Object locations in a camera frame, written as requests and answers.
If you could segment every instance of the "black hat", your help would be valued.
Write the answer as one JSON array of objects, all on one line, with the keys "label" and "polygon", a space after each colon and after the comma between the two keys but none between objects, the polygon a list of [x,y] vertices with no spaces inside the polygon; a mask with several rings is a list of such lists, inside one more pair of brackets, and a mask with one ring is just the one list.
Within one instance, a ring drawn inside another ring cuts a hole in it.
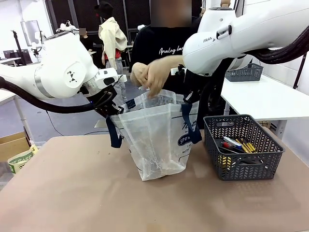
[{"label": "black hat", "polygon": [[102,18],[109,19],[112,17],[113,7],[108,2],[101,1],[100,5],[95,6],[95,10]]}]

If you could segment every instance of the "cream jacket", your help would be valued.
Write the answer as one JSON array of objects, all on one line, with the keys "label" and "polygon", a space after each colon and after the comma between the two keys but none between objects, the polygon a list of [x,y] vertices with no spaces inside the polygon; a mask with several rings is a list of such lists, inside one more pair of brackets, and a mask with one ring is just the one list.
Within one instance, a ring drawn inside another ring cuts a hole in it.
[{"label": "cream jacket", "polygon": [[117,70],[115,62],[116,49],[119,51],[125,51],[127,46],[127,38],[125,34],[120,30],[114,17],[111,17],[99,26],[98,35],[100,39],[103,40],[104,52],[107,55],[111,66]]}]

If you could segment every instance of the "desk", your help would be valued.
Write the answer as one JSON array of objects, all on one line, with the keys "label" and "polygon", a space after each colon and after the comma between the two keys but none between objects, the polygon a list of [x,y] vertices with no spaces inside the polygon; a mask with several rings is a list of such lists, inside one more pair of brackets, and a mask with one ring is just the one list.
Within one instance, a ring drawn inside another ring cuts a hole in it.
[{"label": "desk", "polygon": [[5,232],[298,232],[309,229],[309,168],[288,148],[268,181],[217,178],[203,143],[187,169],[142,182],[109,135],[57,137],[0,192]]},{"label": "desk", "polygon": [[0,64],[13,64],[16,67],[16,60],[21,59],[21,58],[10,58],[10,59],[3,59],[0,60]]},{"label": "desk", "polygon": [[22,123],[23,123],[23,125],[26,129],[26,132],[28,133],[28,136],[30,137],[30,139],[32,139],[34,141],[34,137],[33,137],[33,134],[30,130],[30,127],[28,125],[27,119],[24,116],[24,114],[21,110],[21,107],[19,105],[18,97],[16,96],[16,94],[14,94],[12,92],[0,89],[0,106],[4,105],[5,103],[8,103],[10,101],[13,101],[13,100],[14,100],[15,106],[17,108],[20,120],[22,121]]},{"label": "desk", "polygon": [[260,81],[229,82],[225,79],[221,96],[225,115],[231,106],[238,114],[255,120],[279,120],[276,135],[282,139],[288,119],[309,118],[309,96],[262,75]]}]

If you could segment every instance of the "black pole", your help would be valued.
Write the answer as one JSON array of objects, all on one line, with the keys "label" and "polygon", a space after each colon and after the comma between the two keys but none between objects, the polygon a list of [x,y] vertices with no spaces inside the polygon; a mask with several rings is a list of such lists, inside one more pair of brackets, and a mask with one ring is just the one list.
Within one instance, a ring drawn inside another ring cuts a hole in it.
[{"label": "black pole", "polygon": [[298,82],[299,82],[301,73],[303,71],[304,65],[305,65],[306,56],[307,56],[307,53],[303,56],[303,60],[301,61],[301,64],[300,64],[300,67],[299,67],[299,71],[298,71],[298,74],[297,74],[297,77],[296,77],[296,80],[295,80],[295,83],[294,83],[294,86],[293,86],[294,89],[298,88]]},{"label": "black pole", "polygon": [[14,38],[15,38],[15,41],[16,41],[16,44],[17,44],[17,47],[18,47],[19,56],[21,57],[21,62],[23,63],[23,65],[26,65],[24,53],[21,51],[20,44],[19,44],[18,37],[17,37],[17,33],[14,30],[13,30],[13,34],[14,34]]}]

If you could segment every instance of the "translucent bag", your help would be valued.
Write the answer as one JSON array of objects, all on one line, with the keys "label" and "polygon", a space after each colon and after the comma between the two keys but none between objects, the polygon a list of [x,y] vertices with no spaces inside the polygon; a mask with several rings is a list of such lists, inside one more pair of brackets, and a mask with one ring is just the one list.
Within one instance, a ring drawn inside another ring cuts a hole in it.
[{"label": "translucent bag", "polygon": [[180,173],[186,168],[192,142],[201,140],[198,104],[186,104],[183,95],[167,90],[153,99],[144,93],[123,105],[123,114],[107,118],[112,144],[118,139],[115,125],[143,181]]}]

